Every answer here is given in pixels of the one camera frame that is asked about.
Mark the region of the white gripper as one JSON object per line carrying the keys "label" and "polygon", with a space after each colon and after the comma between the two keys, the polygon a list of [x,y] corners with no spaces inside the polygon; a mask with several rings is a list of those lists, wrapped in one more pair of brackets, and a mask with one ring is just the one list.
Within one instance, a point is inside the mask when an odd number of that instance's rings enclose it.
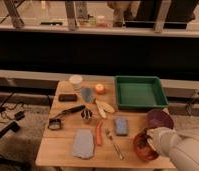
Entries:
{"label": "white gripper", "polygon": [[147,131],[148,143],[161,156],[168,157],[170,149],[179,141],[174,129],[158,127]]}

